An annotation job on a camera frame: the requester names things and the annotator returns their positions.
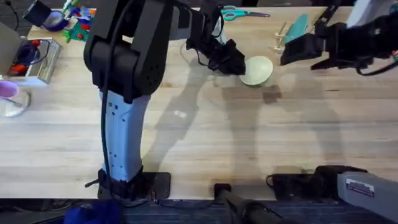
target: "black cable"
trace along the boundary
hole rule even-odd
[[[200,207],[186,207],[186,206],[176,206],[176,205],[166,205],[160,202],[160,200],[155,200],[155,203],[161,207],[167,207],[167,208],[174,208],[174,209],[179,209],[179,210],[190,210],[190,211],[195,211],[195,210],[203,210],[212,207],[216,203],[212,200],[209,204],[206,204],[204,206]]]
[[[220,37],[220,35],[221,35],[221,34],[223,33],[223,31],[224,31],[224,17],[223,17],[223,15],[222,15],[222,13],[221,13],[221,8],[222,8],[223,6],[220,5],[220,6],[218,6],[218,7],[219,7],[219,9],[220,9],[221,29],[220,29],[220,33],[219,33],[217,36],[213,36],[214,38]],[[205,63],[203,63],[203,62],[200,61],[199,51],[198,51],[197,49],[194,49],[194,50],[197,52],[197,55],[198,55],[198,63],[199,63],[199,65],[202,65],[202,66],[209,66],[208,64],[205,64]]]
[[[197,55],[198,55],[198,63],[199,63],[199,65],[208,66],[207,64],[205,64],[205,63],[203,63],[203,62],[200,61],[199,51],[198,51],[197,49],[194,49],[194,50],[197,52]]]
[[[219,37],[223,33],[223,30],[224,30],[224,17],[223,17],[223,14],[221,13],[221,9],[223,7],[224,7],[223,5],[219,5],[218,6],[218,9],[220,10],[221,30],[220,30],[220,33],[217,36],[214,36],[215,38]]]
[[[391,70],[391,69],[395,68],[396,66],[398,66],[398,61],[393,62],[393,63],[385,66],[384,68],[380,68],[379,70],[376,70],[376,71],[373,71],[373,72],[369,72],[369,73],[362,73],[361,68],[359,66],[357,66],[355,69],[356,69],[356,72],[358,74],[360,74],[360,75],[373,76],[373,75],[378,75],[380,73],[384,73],[384,72],[386,72],[388,70]]]
[[[18,13],[15,11],[15,9],[14,9],[14,7],[12,6],[12,4],[11,4],[10,1],[5,0],[5,1],[4,1],[4,4],[7,5],[8,7],[10,7],[12,13],[15,15],[17,24],[16,24],[14,30],[17,30],[18,27],[19,27],[19,17],[18,17]]]
[[[121,31],[124,18],[127,14],[127,12],[130,10],[131,6],[133,5],[134,0],[129,0],[126,4],[126,6],[123,8],[122,13],[120,14],[120,17],[116,23],[116,27],[114,29],[111,43],[109,45],[109,52],[108,52],[108,62],[106,65],[106,72],[104,76],[104,85],[102,88],[102,106],[101,106],[101,137],[102,137],[102,148],[103,148],[103,154],[104,154],[104,163],[105,163],[105,169],[106,169],[106,174],[108,178],[108,190],[111,198],[120,206],[124,208],[136,208],[138,206],[141,206],[145,203],[148,202],[141,202],[138,203],[137,205],[125,205],[119,200],[116,200],[116,198],[113,195],[113,188],[112,188],[112,181],[111,181],[111,171],[109,168],[109,161],[108,161],[108,149],[106,147],[106,107],[108,104],[108,89],[109,89],[109,76],[112,72],[113,69],[113,59],[114,59],[114,50],[116,47],[116,42],[119,40],[119,33]]]
[[[39,59],[39,60],[37,60],[37,61],[35,61],[35,62],[33,62],[33,63],[20,63],[20,62],[15,62],[14,64],[18,64],[18,65],[34,65],[34,64],[37,64],[37,63],[40,63],[41,61],[43,61],[43,60],[47,57],[47,55],[49,54],[49,50],[50,50],[50,45],[51,45],[51,43],[50,43],[50,41],[48,41],[48,40],[41,40],[41,41],[44,41],[44,42],[47,43],[47,50],[46,50],[46,53],[45,53],[45,55],[44,55],[41,59]]]
[[[266,184],[267,184],[267,186],[270,188],[270,189],[273,189],[274,188],[274,186],[273,185],[271,185],[270,183],[269,183],[269,179],[271,179],[271,178],[273,178],[273,174],[271,174],[271,175],[268,175],[267,176],[267,178],[266,178]]]

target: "floor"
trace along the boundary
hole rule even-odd
[[[90,202],[79,201],[79,204]],[[150,224],[150,223],[187,223],[202,224],[214,223],[221,224],[227,222],[227,213],[224,205],[213,205],[206,209],[193,209],[193,207],[207,207],[210,201],[197,200],[170,200],[162,202],[176,208],[160,207],[155,203],[147,203],[137,208],[123,210],[125,223],[128,224]],[[275,211],[284,219],[295,220],[302,224],[393,224],[389,220],[366,211],[365,209],[354,207],[343,202],[262,202],[268,209]],[[19,204],[19,210],[37,210],[34,206]],[[61,224],[61,217],[67,209],[47,209],[43,212],[10,212],[0,209],[0,223],[46,223]]]
[[[197,7],[200,0],[184,0],[190,6]],[[225,0],[228,4],[240,4],[240,0]],[[13,5],[20,15],[20,23],[18,32],[21,35],[27,35],[31,25],[22,19],[24,11],[27,9],[31,0],[13,1]],[[62,7],[63,0],[42,0],[49,7]],[[99,1],[81,0],[82,4],[88,7],[97,7]],[[308,5],[308,0],[299,0],[288,2],[288,0],[260,0],[259,5]],[[16,24],[15,17],[11,10],[0,5],[0,22],[10,27]],[[191,204],[208,203],[208,202],[176,202],[172,204]],[[310,203],[310,202],[264,202],[267,206],[279,213],[285,218],[291,218],[301,223],[391,223],[379,217],[376,214],[368,212],[362,208],[345,203]],[[0,223],[35,223],[39,220],[53,218],[61,215],[63,211],[52,212],[1,212]],[[153,203],[149,203],[139,208],[128,209],[124,211],[127,223],[225,223],[224,206],[215,205],[206,210],[176,210],[174,208],[159,207]]]

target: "light wood surface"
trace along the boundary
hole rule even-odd
[[[361,77],[352,69],[311,72],[317,60],[279,66],[272,48],[284,21],[318,7],[257,8],[270,18],[227,22],[225,32],[246,58],[274,63],[272,80],[249,88],[199,66],[184,41],[169,44],[161,87],[148,107],[145,170],[172,174],[171,198],[212,198],[217,182],[246,198],[274,198],[266,175],[322,164],[368,169],[398,180],[398,75]],[[340,8],[334,21],[345,21]],[[55,37],[65,47],[49,86],[32,88],[22,116],[0,119],[0,197],[96,198],[103,161],[100,99],[83,62],[83,42],[32,28],[29,37]]]

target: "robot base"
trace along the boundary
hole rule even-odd
[[[111,199],[108,177],[104,170],[98,171],[98,198]],[[112,179],[112,192],[124,200],[167,199],[170,196],[171,175],[168,172],[139,172],[129,182]]]

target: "toy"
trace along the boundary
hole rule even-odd
[[[67,37],[67,39],[65,40],[66,43],[69,43],[70,38],[71,38],[71,31],[70,30],[64,30],[62,32],[62,35],[64,35],[65,37]]]

